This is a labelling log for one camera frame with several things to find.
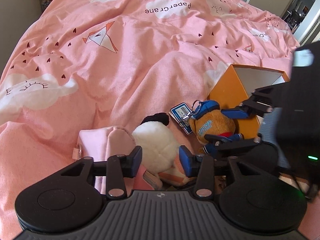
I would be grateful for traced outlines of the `white plush cupcake toy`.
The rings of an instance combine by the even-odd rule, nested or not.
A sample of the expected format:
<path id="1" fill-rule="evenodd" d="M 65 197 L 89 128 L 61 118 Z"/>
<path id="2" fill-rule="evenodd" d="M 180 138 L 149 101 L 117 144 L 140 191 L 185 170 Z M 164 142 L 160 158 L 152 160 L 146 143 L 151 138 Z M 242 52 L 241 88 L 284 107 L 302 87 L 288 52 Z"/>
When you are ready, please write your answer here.
<path id="1" fill-rule="evenodd" d="M 182 187 L 191 183 L 194 178 L 184 174 L 178 158 L 180 143 L 168 128 L 167 113 L 156 113 L 146 116 L 132 132 L 136 145 L 143 151 L 142 165 L 159 183 Z"/>

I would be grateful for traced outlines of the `orange cardboard box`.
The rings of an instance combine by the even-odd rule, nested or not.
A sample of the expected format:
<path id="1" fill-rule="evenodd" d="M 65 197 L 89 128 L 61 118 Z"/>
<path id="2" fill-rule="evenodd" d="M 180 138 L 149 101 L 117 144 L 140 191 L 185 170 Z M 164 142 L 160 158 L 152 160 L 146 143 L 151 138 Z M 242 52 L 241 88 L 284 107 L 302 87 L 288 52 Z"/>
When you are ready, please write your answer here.
<path id="1" fill-rule="evenodd" d="M 234 108 L 251 96 L 256 88 L 288 82 L 284 71 L 264 67 L 231 64 L 210 92 L 222 109 Z"/>

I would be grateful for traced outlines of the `pink paper crane duvet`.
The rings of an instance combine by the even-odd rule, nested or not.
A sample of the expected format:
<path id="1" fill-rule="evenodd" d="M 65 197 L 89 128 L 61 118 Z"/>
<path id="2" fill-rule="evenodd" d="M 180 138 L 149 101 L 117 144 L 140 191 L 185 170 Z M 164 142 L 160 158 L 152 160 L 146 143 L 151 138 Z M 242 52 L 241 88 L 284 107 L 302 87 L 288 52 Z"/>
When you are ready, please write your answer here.
<path id="1" fill-rule="evenodd" d="M 278 167 L 264 117 L 233 119 L 261 144 L 226 161 L 218 199 L 160 190 L 106 197 L 92 157 L 72 158 L 81 130 L 167 113 L 180 145 L 202 144 L 170 116 L 206 101 L 231 64 L 291 77 L 301 47 L 276 15 L 242 0 L 53 0 L 1 77 L 1 239 L 319 239 L 319 193 Z"/>

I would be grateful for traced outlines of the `blue white hang tag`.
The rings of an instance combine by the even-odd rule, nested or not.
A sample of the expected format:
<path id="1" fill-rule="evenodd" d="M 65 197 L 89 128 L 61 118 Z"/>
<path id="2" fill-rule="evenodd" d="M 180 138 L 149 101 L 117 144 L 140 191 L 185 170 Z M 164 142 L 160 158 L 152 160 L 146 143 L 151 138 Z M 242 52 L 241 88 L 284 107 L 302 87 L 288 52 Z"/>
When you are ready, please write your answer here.
<path id="1" fill-rule="evenodd" d="M 172 107 L 169 111 L 169 114 L 187 135 L 190 135 L 192 133 L 191 127 L 189 125 L 191 109 L 185 102 Z"/>

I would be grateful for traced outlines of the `brown bear plush keychain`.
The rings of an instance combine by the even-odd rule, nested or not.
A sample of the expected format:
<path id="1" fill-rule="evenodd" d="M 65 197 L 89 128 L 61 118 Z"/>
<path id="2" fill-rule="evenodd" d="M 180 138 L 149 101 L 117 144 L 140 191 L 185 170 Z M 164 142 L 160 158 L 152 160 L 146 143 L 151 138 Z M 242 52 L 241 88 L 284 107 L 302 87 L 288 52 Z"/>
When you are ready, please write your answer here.
<path id="1" fill-rule="evenodd" d="M 218 102 L 214 100 L 199 101 L 195 110 L 191 111 L 189 126 L 202 147 L 199 154 L 213 154 L 217 142 L 240 141 L 244 138 L 236 133 L 233 119 L 225 116 Z"/>

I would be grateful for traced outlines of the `pink fabric pouch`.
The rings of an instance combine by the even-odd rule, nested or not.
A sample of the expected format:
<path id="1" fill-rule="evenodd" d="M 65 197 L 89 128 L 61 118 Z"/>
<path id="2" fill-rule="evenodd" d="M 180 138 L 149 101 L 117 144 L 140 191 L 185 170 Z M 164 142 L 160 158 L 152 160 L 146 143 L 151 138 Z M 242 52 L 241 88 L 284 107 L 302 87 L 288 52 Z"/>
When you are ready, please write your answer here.
<path id="1" fill-rule="evenodd" d="M 112 155 L 128 155 L 135 148 L 132 134 L 121 126 L 81 130 L 72 158 L 92 157 L 94 161 L 106 161 Z M 140 165 L 135 178 L 124 178 L 127 194 L 132 190 L 160 190 L 163 183 Z"/>

